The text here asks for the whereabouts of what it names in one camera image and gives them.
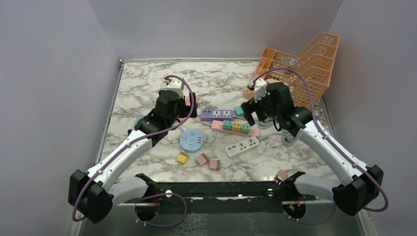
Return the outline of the green plug adapter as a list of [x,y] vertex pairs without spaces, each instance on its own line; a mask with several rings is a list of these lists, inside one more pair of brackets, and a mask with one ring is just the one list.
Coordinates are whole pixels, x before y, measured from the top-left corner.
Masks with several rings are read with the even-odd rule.
[[250,132],[251,126],[249,124],[242,124],[240,128],[241,133],[248,134]]

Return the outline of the dark teal plug adapter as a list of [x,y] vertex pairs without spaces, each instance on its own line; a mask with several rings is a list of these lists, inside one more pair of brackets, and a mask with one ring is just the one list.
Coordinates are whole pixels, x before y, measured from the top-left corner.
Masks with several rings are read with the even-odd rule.
[[232,121],[224,120],[223,121],[223,124],[222,124],[222,129],[224,129],[224,130],[231,130],[232,129],[232,125],[233,125],[233,122]]

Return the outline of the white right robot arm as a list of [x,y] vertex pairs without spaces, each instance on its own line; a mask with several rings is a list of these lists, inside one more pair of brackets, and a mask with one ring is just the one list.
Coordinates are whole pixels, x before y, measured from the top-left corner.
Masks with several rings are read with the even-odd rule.
[[250,125],[267,118],[308,145],[334,172],[337,180],[313,177],[297,172],[284,186],[284,195],[296,200],[301,195],[313,195],[333,201],[345,214],[354,216],[378,197],[384,172],[354,157],[313,118],[306,107],[294,105],[288,86],[282,82],[267,84],[257,80],[250,87],[254,97],[242,103],[244,118]]

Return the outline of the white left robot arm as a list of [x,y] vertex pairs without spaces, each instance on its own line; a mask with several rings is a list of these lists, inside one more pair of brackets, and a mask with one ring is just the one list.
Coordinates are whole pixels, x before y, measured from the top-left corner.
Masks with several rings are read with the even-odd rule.
[[190,105],[186,105],[181,90],[161,90],[155,107],[134,126],[121,145],[100,163],[84,172],[76,170],[70,176],[68,202],[73,207],[73,221],[87,218],[92,223],[98,223],[113,206],[134,198],[143,202],[153,199],[155,189],[142,177],[133,177],[120,183],[116,181],[169,131],[197,116],[195,93],[190,92],[189,98]]

